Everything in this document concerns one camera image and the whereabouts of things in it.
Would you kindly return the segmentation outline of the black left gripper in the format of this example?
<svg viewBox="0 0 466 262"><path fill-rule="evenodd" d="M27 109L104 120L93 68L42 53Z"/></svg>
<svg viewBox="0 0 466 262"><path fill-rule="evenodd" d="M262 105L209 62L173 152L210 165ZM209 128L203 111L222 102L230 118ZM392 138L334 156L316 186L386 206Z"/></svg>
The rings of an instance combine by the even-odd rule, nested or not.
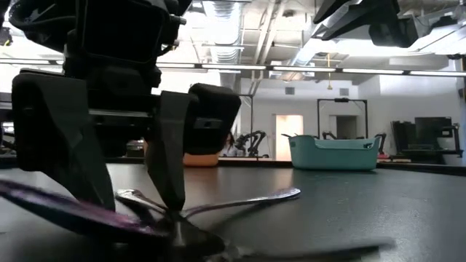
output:
<svg viewBox="0 0 466 262"><path fill-rule="evenodd" d="M12 81L19 167L43 172L78 200L114 210L88 104L116 111L155 108L157 59L176 46L190 6L191 0L75 0L63 65L71 78L21 72Z"/></svg>

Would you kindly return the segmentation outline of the orange plastic bin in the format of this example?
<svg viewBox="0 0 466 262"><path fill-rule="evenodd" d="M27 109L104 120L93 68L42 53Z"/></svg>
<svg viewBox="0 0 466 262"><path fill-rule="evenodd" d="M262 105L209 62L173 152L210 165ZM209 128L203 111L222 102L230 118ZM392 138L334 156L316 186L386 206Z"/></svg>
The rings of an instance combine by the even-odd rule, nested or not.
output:
<svg viewBox="0 0 466 262"><path fill-rule="evenodd" d="M207 155L183 155L184 167L215 167L218 164L219 152Z"/></svg>

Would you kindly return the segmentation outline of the person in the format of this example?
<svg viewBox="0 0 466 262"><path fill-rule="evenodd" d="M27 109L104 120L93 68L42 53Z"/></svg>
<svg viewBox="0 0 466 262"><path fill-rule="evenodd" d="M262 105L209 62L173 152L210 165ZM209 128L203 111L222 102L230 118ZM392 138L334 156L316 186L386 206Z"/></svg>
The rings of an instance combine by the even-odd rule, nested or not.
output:
<svg viewBox="0 0 466 262"><path fill-rule="evenodd" d="M232 132L229 132L226 138L226 141L225 141L224 148L222 149L220 156L222 157L237 156L237 149L235 147L235 140L234 140Z"/></svg>

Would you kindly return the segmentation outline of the long ceiling light strip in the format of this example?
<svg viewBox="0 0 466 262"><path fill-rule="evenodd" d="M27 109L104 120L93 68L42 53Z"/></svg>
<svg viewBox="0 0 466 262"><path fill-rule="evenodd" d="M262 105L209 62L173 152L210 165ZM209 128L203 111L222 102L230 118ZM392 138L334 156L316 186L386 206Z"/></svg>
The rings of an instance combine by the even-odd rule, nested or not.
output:
<svg viewBox="0 0 466 262"><path fill-rule="evenodd" d="M109 67L107 65L85 65L64 60L34 60L19 58L0 58L0 64L13 66L61 66L67 76L85 79L90 74L100 74ZM336 68L291 65L239 65L239 64L204 64L204 63L157 63L148 66L113 65L113 69L136 72L146 79L156 79L161 76L161 70L214 70L214 71L279 71L292 73L328 73L328 74L370 74L370 75L400 75L400 76L432 76L466 78L466 71L421 71L395 70L378 68Z"/></svg>

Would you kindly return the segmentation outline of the hanging pendant lamp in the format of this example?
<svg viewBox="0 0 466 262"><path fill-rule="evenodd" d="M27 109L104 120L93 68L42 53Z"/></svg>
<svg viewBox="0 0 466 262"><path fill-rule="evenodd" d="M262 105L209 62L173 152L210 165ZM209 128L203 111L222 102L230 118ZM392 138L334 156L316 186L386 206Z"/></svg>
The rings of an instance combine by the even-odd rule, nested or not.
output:
<svg viewBox="0 0 466 262"><path fill-rule="evenodd" d="M327 61L327 66L330 68L331 67L331 58L330 58L331 54L330 53L327 53L326 55L326 61ZM333 87L332 87L332 84L331 84L331 76L332 76L332 73L331 71L328 72L328 86L327 86L327 90L332 90Z"/></svg>

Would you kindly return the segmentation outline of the black desk with monitor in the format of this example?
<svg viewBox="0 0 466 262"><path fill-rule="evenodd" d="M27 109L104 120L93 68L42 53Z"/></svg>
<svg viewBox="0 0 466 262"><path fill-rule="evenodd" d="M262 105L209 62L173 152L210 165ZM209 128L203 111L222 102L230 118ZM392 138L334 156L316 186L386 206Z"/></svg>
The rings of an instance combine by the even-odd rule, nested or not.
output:
<svg viewBox="0 0 466 262"><path fill-rule="evenodd" d="M391 122L397 156L414 163L445 164L444 156L463 156L459 125L449 116L416 117L414 122Z"/></svg>

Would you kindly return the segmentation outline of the teal plastic bin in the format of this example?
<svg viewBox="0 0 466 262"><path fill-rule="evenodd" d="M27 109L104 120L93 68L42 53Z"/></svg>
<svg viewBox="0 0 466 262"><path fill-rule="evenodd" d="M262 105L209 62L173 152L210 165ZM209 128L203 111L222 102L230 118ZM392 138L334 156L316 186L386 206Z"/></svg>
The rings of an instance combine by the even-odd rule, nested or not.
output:
<svg viewBox="0 0 466 262"><path fill-rule="evenodd" d="M358 170L376 168L379 138L321 140L311 135L288 138L291 162L304 170Z"/></svg>

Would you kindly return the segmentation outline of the black frame stand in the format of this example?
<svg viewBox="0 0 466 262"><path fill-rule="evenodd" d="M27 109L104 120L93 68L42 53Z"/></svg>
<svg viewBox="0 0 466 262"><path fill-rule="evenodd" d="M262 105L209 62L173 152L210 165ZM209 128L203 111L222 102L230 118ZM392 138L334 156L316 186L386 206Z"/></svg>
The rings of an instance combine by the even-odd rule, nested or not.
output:
<svg viewBox="0 0 466 262"><path fill-rule="evenodd" d="M358 102L361 102L364 104L364 124L365 124L365 138L369 137L369 131L368 131L368 101L367 100L360 100L360 99L349 99L349 98L319 98L317 99L317 132L318 132L318 137L320 137L321 132L320 132L320 103L322 101L331 101L334 103L349 103L353 102L358 106Z"/></svg>
<svg viewBox="0 0 466 262"><path fill-rule="evenodd" d="M238 120L238 135L251 135L254 121L254 100L252 95L240 95L242 105L240 106Z"/></svg>

